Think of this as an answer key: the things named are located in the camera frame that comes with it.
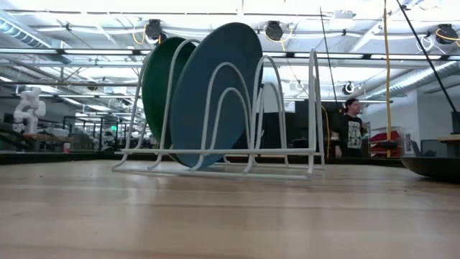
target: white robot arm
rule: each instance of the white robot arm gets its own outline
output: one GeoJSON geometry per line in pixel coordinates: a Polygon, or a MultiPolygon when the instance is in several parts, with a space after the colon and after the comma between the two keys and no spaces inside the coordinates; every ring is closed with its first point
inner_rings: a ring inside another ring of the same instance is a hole
{"type": "Polygon", "coordinates": [[[39,100],[39,94],[42,89],[33,88],[31,91],[21,92],[21,101],[14,110],[14,131],[26,133],[37,133],[38,117],[43,117],[46,114],[46,104],[39,100]],[[27,119],[27,128],[24,128],[23,121],[27,119]]]}

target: plate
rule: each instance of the plate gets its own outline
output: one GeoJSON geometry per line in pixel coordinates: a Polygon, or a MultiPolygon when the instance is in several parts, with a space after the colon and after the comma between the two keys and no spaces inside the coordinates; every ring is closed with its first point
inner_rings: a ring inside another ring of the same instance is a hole
{"type": "MultiPolygon", "coordinates": [[[[142,103],[144,104],[145,118],[147,119],[153,137],[159,143],[163,126],[163,117],[165,115],[167,81],[170,74],[171,61],[175,50],[184,40],[185,39],[181,37],[171,37],[158,45],[150,55],[144,69],[142,103]]],[[[180,73],[195,48],[195,45],[190,43],[184,46],[180,51],[175,62],[171,94],[174,94],[174,89],[180,77],[180,73]]],[[[167,127],[166,130],[165,149],[168,149],[171,146],[171,134],[169,127],[167,127]]]]}
{"type": "MultiPolygon", "coordinates": [[[[233,63],[247,84],[249,100],[257,63],[262,57],[262,46],[254,30],[246,24],[230,23],[214,30],[193,51],[185,64],[172,98],[170,129],[174,149],[196,150],[201,148],[201,135],[205,114],[206,94],[211,75],[220,63],[233,63]]],[[[244,87],[238,75],[230,67],[223,67],[216,76],[211,94],[206,147],[213,134],[216,110],[222,92],[234,87],[244,96],[244,87]]],[[[222,103],[215,149],[231,149],[244,131],[244,112],[235,93],[226,95],[222,103]]],[[[224,154],[207,155],[202,167],[212,165],[224,154]]],[[[179,161],[193,167],[200,155],[179,154],[179,161]]]]}

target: white wall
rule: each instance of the white wall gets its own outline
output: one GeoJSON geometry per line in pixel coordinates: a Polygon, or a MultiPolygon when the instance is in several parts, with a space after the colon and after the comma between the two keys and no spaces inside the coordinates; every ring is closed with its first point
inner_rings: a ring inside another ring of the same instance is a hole
{"type": "MultiPolygon", "coordinates": [[[[406,94],[406,97],[391,98],[393,100],[390,105],[392,126],[402,127],[404,133],[410,134],[411,140],[416,141],[420,146],[418,93],[411,91],[406,94]]],[[[371,128],[374,129],[386,127],[386,104],[370,104],[364,108],[362,120],[363,122],[370,122],[371,128]]]]}
{"type": "MultiPolygon", "coordinates": [[[[451,99],[460,109],[460,96],[451,96],[451,99]]],[[[442,93],[418,94],[418,120],[422,140],[436,140],[453,130],[452,109],[442,93]]]]}

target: yellow cable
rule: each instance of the yellow cable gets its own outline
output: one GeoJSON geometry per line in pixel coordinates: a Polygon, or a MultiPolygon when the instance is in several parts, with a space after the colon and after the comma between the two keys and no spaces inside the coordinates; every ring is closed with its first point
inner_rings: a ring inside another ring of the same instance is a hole
{"type": "Polygon", "coordinates": [[[321,105],[321,108],[324,111],[324,114],[326,115],[326,131],[328,132],[328,149],[326,150],[326,158],[329,158],[329,148],[330,148],[330,141],[331,141],[331,136],[329,132],[329,118],[328,118],[328,112],[326,112],[326,109],[324,109],[324,106],[321,105]]]}
{"type": "Polygon", "coordinates": [[[452,37],[446,37],[446,36],[440,35],[439,31],[441,31],[441,29],[436,30],[436,35],[438,35],[438,37],[443,38],[445,40],[453,40],[455,41],[455,44],[457,44],[457,46],[460,47],[460,43],[459,43],[460,38],[452,38],[452,37]]]}
{"type": "MultiPolygon", "coordinates": [[[[391,140],[391,110],[390,110],[390,54],[388,48],[388,31],[387,31],[387,0],[384,0],[383,7],[383,35],[385,36],[385,54],[387,56],[387,140],[391,140]]],[[[390,150],[387,150],[387,158],[390,157],[390,150]]]]}
{"type": "Polygon", "coordinates": [[[144,25],[144,31],[142,32],[142,41],[141,41],[141,42],[137,41],[137,39],[136,39],[136,35],[135,35],[135,32],[134,32],[135,29],[136,29],[136,25],[132,28],[132,39],[133,39],[137,44],[139,44],[139,45],[144,44],[144,40],[145,40],[145,28],[147,28],[147,25],[144,25]]]}

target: table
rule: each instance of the table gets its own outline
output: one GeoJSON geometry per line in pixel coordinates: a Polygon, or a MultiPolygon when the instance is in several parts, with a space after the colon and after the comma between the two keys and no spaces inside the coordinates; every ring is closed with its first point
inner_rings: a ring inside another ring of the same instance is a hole
{"type": "Polygon", "coordinates": [[[447,156],[460,157],[460,134],[439,137],[438,141],[447,144],[447,156]]]}

